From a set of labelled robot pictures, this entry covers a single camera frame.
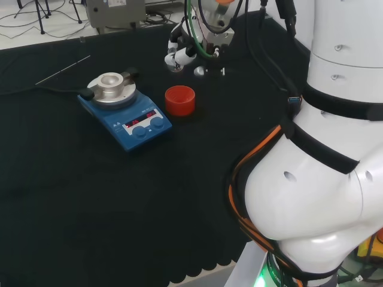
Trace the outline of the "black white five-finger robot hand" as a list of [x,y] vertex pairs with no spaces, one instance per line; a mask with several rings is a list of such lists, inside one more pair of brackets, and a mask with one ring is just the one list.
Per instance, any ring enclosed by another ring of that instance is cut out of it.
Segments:
[[194,69],[197,77],[213,73],[224,74],[223,58],[233,39],[233,30],[213,33],[198,17],[182,19],[170,33],[164,61],[172,72],[180,72],[196,59],[201,64]]

